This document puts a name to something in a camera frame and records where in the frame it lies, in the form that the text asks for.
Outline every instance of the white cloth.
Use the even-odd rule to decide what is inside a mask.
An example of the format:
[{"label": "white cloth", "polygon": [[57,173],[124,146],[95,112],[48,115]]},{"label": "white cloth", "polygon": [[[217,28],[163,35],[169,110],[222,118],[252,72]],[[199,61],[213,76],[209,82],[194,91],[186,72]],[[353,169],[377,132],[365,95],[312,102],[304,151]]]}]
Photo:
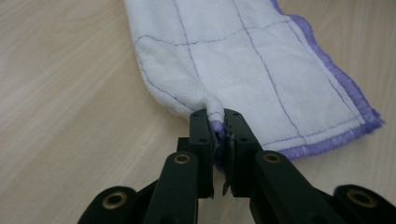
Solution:
[{"label": "white cloth", "polygon": [[188,118],[240,112],[264,149],[319,154],[381,125],[356,84],[275,0],[125,0],[142,77]]}]

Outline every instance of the stitched line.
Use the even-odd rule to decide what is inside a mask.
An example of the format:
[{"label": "stitched line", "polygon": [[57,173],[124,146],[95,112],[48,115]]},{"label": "stitched line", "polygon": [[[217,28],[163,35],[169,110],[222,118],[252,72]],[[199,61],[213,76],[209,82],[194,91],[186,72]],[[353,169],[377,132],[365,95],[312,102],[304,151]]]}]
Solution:
[{"label": "stitched line", "polygon": [[194,111],[193,109],[191,109],[190,107],[188,107],[187,105],[185,105],[185,104],[183,104],[181,101],[179,101],[174,95],[172,95],[171,93],[169,93],[169,92],[167,92],[167,91],[161,90],[161,89],[160,89],[159,87],[157,87],[154,83],[152,83],[152,82],[150,81],[150,79],[149,79],[149,76],[148,76],[148,74],[147,74],[146,69],[145,69],[144,66],[143,66],[143,62],[140,60],[139,57],[137,57],[137,60],[138,60],[139,63],[140,63],[140,68],[141,68],[141,70],[143,71],[143,74],[145,75],[146,80],[148,81],[148,84],[150,84],[151,86],[153,86],[153,87],[154,87],[155,89],[157,89],[158,91],[163,92],[163,93],[165,93],[166,95],[172,97],[172,98],[175,99],[179,104],[181,104],[182,106],[188,108],[191,112]]},{"label": "stitched line", "polygon": [[285,115],[288,117],[289,122],[291,123],[291,125],[296,129],[297,134],[298,134],[301,138],[303,138],[303,140],[305,141],[304,137],[300,135],[300,131],[298,130],[297,126],[293,123],[293,121],[291,120],[289,114],[286,112],[286,109],[285,109],[285,107],[283,106],[282,101],[280,100],[279,94],[278,94],[278,92],[277,92],[275,82],[274,82],[273,79],[272,79],[272,76],[271,76],[271,74],[270,74],[270,72],[269,72],[269,70],[268,70],[268,67],[267,67],[267,65],[266,65],[265,62],[264,62],[264,59],[263,59],[262,56],[260,55],[259,51],[256,49],[256,46],[255,46],[254,43],[253,43],[252,37],[250,36],[250,33],[248,32],[248,28],[246,27],[245,23],[243,22],[242,16],[241,16],[241,14],[240,14],[240,12],[239,12],[239,9],[238,9],[238,6],[236,5],[236,3],[235,3],[234,0],[233,0],[233,5],[234,5],[234,7],[235,7],[235,9],[236,9],[236,12],[237,12],[237,14],[238,14],[239,20],[241,21],[242,26],[243,26],[244,29],[245,29],[245,32],[246,32],[247,37],[248,37],[248,39],[249,39],[249,41],[250,41],[251,47],[253,47],[254,51],[255,51],[256,54],[260,57],[260,60],[262,61],[262,64],[264,65],[265,71],[267,72],[268,77],[269,77],[269,79],[270,79],[270,81],[271,81],[271,83],[272,83],[272,85],[273,85],[273,88],[274,88],[274,91],[275,91],[277,100],[279,101],[279,104],[280,104],[280,106],[282,107],[283,112],[284,112]]},{"label": "stitched line", "polygon": [[[287,22],[287,25],[289,26],[289,28],[293,31],[294,35],[297,37],[298,41],[300,42],[300,44],[303,46],[303,48],[306,50],[306,52],[308,54],[311,54],[309,52],[309,50],[306,48],[305,44],[303,44],[303,41],[301,41],[300,37],[297,35],[297,33],[295,32],[295,30],[293,29],[293,27],[290,25],[290,21]],[[332,82],[330,81],[330,79],[327,77],[327,80],[329,81],[330,85],[332,86],[332,88],[335,90],[335,92],[337,92],[338,96],[340,97],[340,99],[343,101],[344,105],[346,105],[346,107],[349,109],[349,111],[352,113],[353,116],[356,116],[356,114],[353,112],[352,108],[347,104],[347,102],[344,100],[343,96],[341,95],[340,91],[337,90],[334,85],[332,84]]]},{"label": "stitched line", "polygon": [[[268,25],[266,25],[266,26],[252,26],[252,27],[247,27],[247,29],[249,29],[249,30],[250,30],[250,29],[263,29],[263,30],[265,30],[265,29],[267,29],[267,28],[269,28],[269,27],[271,27],[271,26],[273,26],[273,25],[277,25],[277,24],[284,23],[284,22],[289,22],[289,21],[291,21],[291,20],[277,21],[277,22],[268,24]],[[240,30],[238,30],[238,31],[235,31],[235,32],[231,33],[230,35],[225,36],[225,37],[222,38],[222,39],[203,40],[203,41],[196,41],[196,42],[185,43],[185,44],[175,44],[175,43],[172,43],[172,42],[170,42],[170,41],[166,41],[166,40],[159,39],[159,38],[157,38],[157,37],[155,37],[155,36],[152,36],[152,35],[141,35],[141,36],[139,36],[139,37],[136,39],[136,41],[135,41],[134,43],[137,44],[137,43],[138,43],[141,39],[143,39],[143,38],[151,38],[151,39],[153,39],[153,40],[155,40],[155,41],[163,42],[163,43],[166,43],[166,44],[169,44],[169,45],[173,45],[173,46],[175,46],[175,47],[178,47],[178,46],[188,46],[188,45],[197,45],[197,44],[207,44],[207,43],[216,43],[216,42],[221,42],[221,41],[227,40],[227,39],[229,39],[230,37],[232,37],[232,36],[238,34],[239,32],[243,32],[243,31],[245,31],[245,29],[240,29]]]},{"label": "stitched line", "polygon": [[[357,122],[359,122],[359,118],[360,118],[360,117],[361,117],[361,116],[354,117],[353,119],[349,119],[349,120],[347,120],[347,121],[338,123],[338,124],[336,124],[336,125],[334,125],[334,126],[332,126],[332,127],[330,127],[330,128],[327,128],[327,129],[325,129],[325,130],[322,130],[322,131],[320,131],[320,132],[311,133],[311,134],[308,134],[308,135],[304,135],[304,137],[312,137],[312,136],[317,135],[317,134],[326,133],[326,132],[329,131],[329,130],[338,128],[339,126],[344,125],[344,124],[347,124],[347,123],[349,123],[349,122],[351,122],[351,121],[353,121],[353,120],[356,120]],[[277,140],[277,141],[270,142],[270,143],[265,143],[265,144],[262,144],[262,147],[266,147],[266,146],[269,146],[269,145],[272,145],[272,144],[275,144],[275,143],[286,142],[286,141],[289,141],[289,140],[292,140],[292,139],[296,139],[296,138],[300,138],[300,137],[301,137],[301,136],[290,137],[290,138],[285,138],[285,139]]]},{"label": "stitched line", "polygon": [[[182,19],[182,17],[181,17],[181,13],[180,13],[180,9],[179,9],[179,7],[178,7],[177,1],[174,0],[174,3],[175,3],[176,10],[177,10],[178,19],[179,19],[179,21],[180,21],[181,27],[183,28],[184,37],[186,38],[186,43],[189,43],[190,41],[189,41],[189,38],[187,37],[187,30],[186,30],[186,27],[184,26],[183,19]],[[190,59],[191,59],[191,62],[192,62],[192,66],[194,67],[195,74],[196,74],[196,76],[198,76],[198,78],[200,79],[200,75],[199,75],[199,73],[198,73],[197,66],[196,66],[196,64],[195,64],[194,59],[192,58],[192,53],[191,53],[190,45],[187,45],[187,48],[188,48],[188,50],[189,50]]]}]

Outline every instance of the purple edge stitching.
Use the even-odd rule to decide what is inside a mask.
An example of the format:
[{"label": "purple edge stitching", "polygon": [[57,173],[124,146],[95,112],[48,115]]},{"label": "purple edge stitching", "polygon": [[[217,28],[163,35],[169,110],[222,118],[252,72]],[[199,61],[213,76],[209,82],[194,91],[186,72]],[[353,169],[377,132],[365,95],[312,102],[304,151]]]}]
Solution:
[{"label": "purple edge stitching", "polygon": [[[285,15],[280,9],[276,0],[271,0],[274,8],[282,15]],[[332,72],[334,77],[339,81],[339,83],[346,90],[349,97],[352,99],[353,103],[356,105],[358,110],[361,112],[363,119],[366,121],[364,125],[341,133],[333,138],[326,139],[322,142],[316,143],[314,145],[290,147],[286,149],[279,150],[282,154],[287,156],[289,159],[297,159],[304,156],[313,156],[321,154],[325,151],[329,151],[336,147],[345,145],[346,143],[352,141],[355,138],[361,137],[366,133],[371,133],[373,130],[381,127],[383,120],[379,117],[379,114],[372,109],[367,100],[364,98],[361,89],[356,85],[356,83],[347,76],[340,68],[338,68],[330,59],[330,57],[320,48],[317,41],[315,40],[312,32],[312,28],[308,21],[304,18],[296,15],[286,15],[289,16],[303,31],[304,36],[308,42],[308,45],[312,50],[319,56],[319,58],[324,62],[326,67]]]},{"label": "purple edge stitching", "polygon": [[[341,125],[348,124],[348,123],[351,122],[351,121],[356,121],[356,120],[358,120],[358,118],[360,118],[360,117],[361,117],[361,116],[356,116],[356,117],[354,117],[353,119],[349,119],[349,120],[340,122],[340,123],[338,123],[338,124],[336,124],[336,125],[333,125],[332,127],[329,127],[329,128],[326,129],[326,130],[318,131],[317,133],[306,134],[306,135],[304,135],[304,137],[311,137],[311,136],[314,136],[314,135],[317,135],[317,134],[320,134],[320,133],[326,133],[327,131],[333,130],[333,129],[335,129],[335,128],[338,128],[338,127],[341,126]],[[281,140],[276,140],[276,141],[274,141],[274,142],[262,144],[262,147],[266,147],[266,146],[269,146],[269,145],[272,145],[272,144],[275,144],[275,143],[279,143],[279,142],[289,141],[289,140],[291,140],[291,139],[296,139],[296,138],[299,138],[299,137],[297,136],[297,137],[290,137],[290,138],[285,138],[285,139],[281,139]]]},{"label": "purple edge stitching", "polygon": [[[289,22],[287,22],[289,28],[293,31],[294,35],[297,37],[297,40],[300,42],[300,44],[303,46],[303,48],[308,52],[308,49],[305,47],[305,44],[303,44],[303,41],[301,41],[300,37],[297,35],[297,33],[295,32],[295,30],[293,29],[293,27],[290,25]],[[355,115],[354,111],[352,110],[352,108],[350,107],[350,105],[347,104],[347,102],[345,101],[344,97],[341,95],[341,92],[339,90],[337,90],[334,85],[332,84],[332,81],[327,78],[330,85],[332,86],[332,88],[335,90],[335,92],[337,92],[338,96],[340,97],[341,101],[344,103],[344,105],[346,105],[346,107],[348,108],[348,110],[352,113],[352,115],[354,116],[355,119],[357,119],[358,117]]]}]

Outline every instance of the black plastic part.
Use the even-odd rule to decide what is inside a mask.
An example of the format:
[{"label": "black plastic part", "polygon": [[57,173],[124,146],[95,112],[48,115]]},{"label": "black plastic part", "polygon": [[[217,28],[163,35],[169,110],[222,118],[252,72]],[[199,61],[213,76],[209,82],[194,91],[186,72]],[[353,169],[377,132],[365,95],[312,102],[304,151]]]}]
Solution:
[{"label": "black plastic part", "polygon": [[278,223],[345,223],[282,154],[257,153],[255,174]]},{"label": "black plastic part", "polygon": [[98,194],[78,224],[127,224],[134,223],[131,211],[134,210],[134,200],[137,195],[133,189],[114,187]]},{"label": "black plastic part", "polygon": [[224,111],[227,144],[223,194],[231,186],[234,197],[250,197],[255,183],[254,157],[262,147],[240,113]]},{"label": "black plastic part", "polygon": [[190,115],[189,140],[187,150],[194,153],[199,160],[199,198],[213,198],[213,157],[218,143],[209,126],[206,110],[199,110]]},{"label": "black plastic part", "polygon": [[198,159],[187,151],[170,155],[152,195],[145,224],[191,224],[197,221]]},{"label": "black plastic part", "polygon": [[250,197],[250,213],[254,222],[257,224],[276,224],[279,223],[271,204],[262,193],[260,186],[255,186]]},{"label": "black plastic part", "polygon": [[143,223],[146,212],[149,209],[149,203],[151,201],[152,194],[157,187],[157,182],[158,180],[152,182],[137,192],[136,199],[134,201],[134,208],[131,211],[133,221],[131,223]]},{"label": "black plastic part", "polygon": [[189,143],[190,143],[190,138],[179,137],[177,139],[177,151],[188,151],[190,147]]},{"label": "black plastic part", "polygon": [[333,196],[335,209],[348,223],[394,223],[396,208],[369,189],[355,185],[338,187]]}]

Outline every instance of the table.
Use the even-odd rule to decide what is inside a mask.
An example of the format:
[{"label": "table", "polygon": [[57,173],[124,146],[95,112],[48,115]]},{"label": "table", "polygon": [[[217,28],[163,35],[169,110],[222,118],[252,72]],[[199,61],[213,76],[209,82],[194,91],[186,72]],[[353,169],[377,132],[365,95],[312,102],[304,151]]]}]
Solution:
[{"label": "table", "polygon": [[[318,189],[357,184],[396,204],[396,2],[279,0],[312,24],[386,122],[294,161]],[[118,0],[0,2],[0,223],[76,223],[100,191],[159,177],[189,123],[140,76]],[[253,223],[248,199],[200,200],[199,223]]]}]

